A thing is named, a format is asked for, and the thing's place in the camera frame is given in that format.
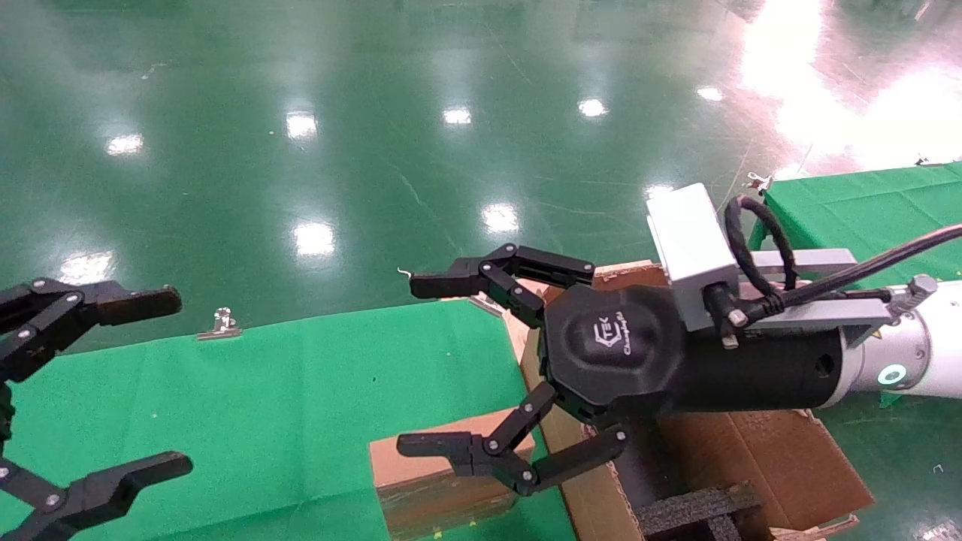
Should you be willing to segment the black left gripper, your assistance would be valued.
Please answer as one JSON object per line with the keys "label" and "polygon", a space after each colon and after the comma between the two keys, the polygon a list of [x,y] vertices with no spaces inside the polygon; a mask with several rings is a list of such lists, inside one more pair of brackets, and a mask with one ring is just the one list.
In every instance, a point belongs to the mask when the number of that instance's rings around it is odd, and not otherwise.
{"label": "black left gripper", "polygon": [[[13,391],[57,354],[96,326],[118,326],[181,312],[179,292],[170,286],[129,291],[117,281],[72,285],[50,278],[3,290],[1,294],[0,445],[13,437]],[[33,510],[4,540],[69,540],[84,530],[128,514],[149,486],[189,475],[192,459],[162,452],[96,470],[65,488],[13,461],[1,462],[1,489]]]}

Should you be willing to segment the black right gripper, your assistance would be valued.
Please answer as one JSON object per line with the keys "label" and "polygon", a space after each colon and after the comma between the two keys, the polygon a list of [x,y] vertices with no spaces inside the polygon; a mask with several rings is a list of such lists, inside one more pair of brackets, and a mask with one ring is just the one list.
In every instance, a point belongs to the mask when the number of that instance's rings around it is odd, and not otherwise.
{"label": "black right gripper", "polygon": [[[837,390],[844,347],[836,330],[743,337],[726,349],[714,332],[686,329],[667,289],[598,291],[589,287],[594,272],[590,261],[506,243],[481,257],[457,258],[443,273],[411,274],[415,298],[482,292],[529,328],[540,328],[540,372],[550,384],[530,391],[488,436],[400,434],[398,453],[444,458],[455,476],[494,477],[528,497],[611,462],[628,444],[628,432],[612,425],[534,463],[523,459],[516,449],[557,401],[581,422],[603,422],[814,409]],[[566,291],[544,308],[519,280]]]}

